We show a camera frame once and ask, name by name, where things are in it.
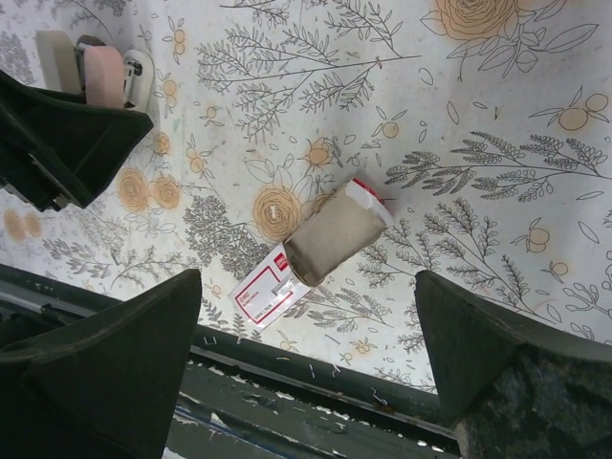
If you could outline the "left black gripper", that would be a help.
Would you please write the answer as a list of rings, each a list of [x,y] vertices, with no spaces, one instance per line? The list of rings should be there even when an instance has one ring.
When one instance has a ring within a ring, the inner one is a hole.
[[[87,208],[153,128],[145,113],[1,74],[1,187],[38,210]]]

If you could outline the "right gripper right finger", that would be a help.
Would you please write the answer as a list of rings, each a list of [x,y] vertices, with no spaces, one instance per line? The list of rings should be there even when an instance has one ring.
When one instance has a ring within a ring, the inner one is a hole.
[[[437,273],[415,300],[444,416],[465,458],[608,458],[611,348]]]

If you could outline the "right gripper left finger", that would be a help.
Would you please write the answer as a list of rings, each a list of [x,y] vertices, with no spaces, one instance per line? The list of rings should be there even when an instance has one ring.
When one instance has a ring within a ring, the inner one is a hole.
[[[201,298],[188,269],[57,328],[3,320],[2,457],[162,457]]]

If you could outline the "red white staple box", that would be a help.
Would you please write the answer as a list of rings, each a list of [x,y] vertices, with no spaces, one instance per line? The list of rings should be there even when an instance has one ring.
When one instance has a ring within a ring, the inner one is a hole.
[[[352,178],[345,184],[351,181],[372,193],[384,206],[390,214],[390,222],[386,229],[390,228],[393,224],[393,217],[376,191],[358,177]],[[284,247],[285,241],[273,247],[269,254],[229,294],[229,299],[234,308],[248,321],[261,329],[266,328],[278,319],[325,279],[315,287],[309,287],[301,281],[295,274],[289,260],[288,250]],[[273,288],[288,278],[295,283],[294,292],[291,295],[275,296]]]

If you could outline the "cardboard staple box tray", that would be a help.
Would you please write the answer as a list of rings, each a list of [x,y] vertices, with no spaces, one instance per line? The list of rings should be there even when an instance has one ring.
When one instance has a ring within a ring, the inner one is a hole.
[[[318,285],[340,264],[376,242],[390,222],[384,206],[362,186],[342,186],[285,241],[297,277]]]

